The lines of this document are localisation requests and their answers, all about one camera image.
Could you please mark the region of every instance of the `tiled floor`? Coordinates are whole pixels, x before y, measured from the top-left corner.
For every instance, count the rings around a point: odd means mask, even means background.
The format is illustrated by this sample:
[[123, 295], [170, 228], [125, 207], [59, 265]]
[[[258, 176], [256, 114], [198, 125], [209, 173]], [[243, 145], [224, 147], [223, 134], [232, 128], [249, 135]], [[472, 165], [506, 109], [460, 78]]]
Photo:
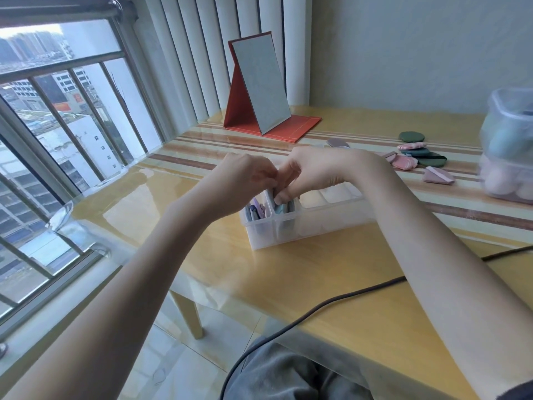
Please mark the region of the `tiled floor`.
[[223, 313], [198, 309], [204, 337], [195, 340], [174, 303], [165, 300], [119, 400], [218, 399], [228, 370], [261, 336], [267, 317], [236, 302], [226, 303]]

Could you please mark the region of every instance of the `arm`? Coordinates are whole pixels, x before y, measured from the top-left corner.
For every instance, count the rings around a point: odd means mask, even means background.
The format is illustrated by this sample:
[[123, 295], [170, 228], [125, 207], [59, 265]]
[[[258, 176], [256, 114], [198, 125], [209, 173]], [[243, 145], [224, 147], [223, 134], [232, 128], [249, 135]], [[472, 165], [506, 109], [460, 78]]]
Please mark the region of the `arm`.
[[276, 203], [343, 181], [374, 208], [418, 301], [479, 397], [494, 399], [533, 379], [531, 309], [383, 158], [355, 149], [297, 147], [279, 170]]
[[183, 259], [214, 220], [276, 185], [259, 156], [228, 154], [172, 203], [152, 234], [5, 400], [117, 398]]

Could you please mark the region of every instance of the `person's left hand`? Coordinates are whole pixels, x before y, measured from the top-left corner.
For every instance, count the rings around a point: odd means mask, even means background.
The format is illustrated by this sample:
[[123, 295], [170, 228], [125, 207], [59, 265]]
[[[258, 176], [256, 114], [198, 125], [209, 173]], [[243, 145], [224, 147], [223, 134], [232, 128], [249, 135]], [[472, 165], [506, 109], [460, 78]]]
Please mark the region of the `person's left hand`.
[[213, 219], [238, 212], [265, 189], [275, 188], [278, 170], [263, 156], [228, 153], [191, 192]]

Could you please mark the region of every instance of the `plastic storage box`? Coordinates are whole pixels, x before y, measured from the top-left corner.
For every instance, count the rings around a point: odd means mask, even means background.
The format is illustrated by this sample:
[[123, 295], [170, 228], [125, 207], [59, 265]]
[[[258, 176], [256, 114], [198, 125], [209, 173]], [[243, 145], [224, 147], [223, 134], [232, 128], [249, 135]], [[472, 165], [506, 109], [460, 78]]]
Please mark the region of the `plastic storage box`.
[[533, 204], [533, 89], [493, 91], [480, 137], [479, 174], [485, 192]]
[[240, 221], [246, 227], [252, 249], [315, 236], [375, 219], [370, 203], [348, 182], [319, 191], [310, 191], [294, 200], [295, 210], [276, 214], [267, 192], [257, 200], [265, 206], [265, 219], [247, 221], [245, 210]]

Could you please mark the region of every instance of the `table leg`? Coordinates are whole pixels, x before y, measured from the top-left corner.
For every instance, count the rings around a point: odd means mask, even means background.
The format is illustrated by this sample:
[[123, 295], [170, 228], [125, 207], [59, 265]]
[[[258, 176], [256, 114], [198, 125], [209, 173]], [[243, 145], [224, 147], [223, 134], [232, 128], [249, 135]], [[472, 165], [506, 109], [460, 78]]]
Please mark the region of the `table leg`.
[[182, 296], [176, 292], [170, 291], [170, 296], [177, 308], [180, 310], [181, 315], [185, 319], [185, 323], [189, 328], [192, 336], [199, 340], [203, 337], [202, 323], [200, 317], [198, 316], [198, 309], [196, 308], [196, 303], [190, 299], [187, 299], [185, 296]]

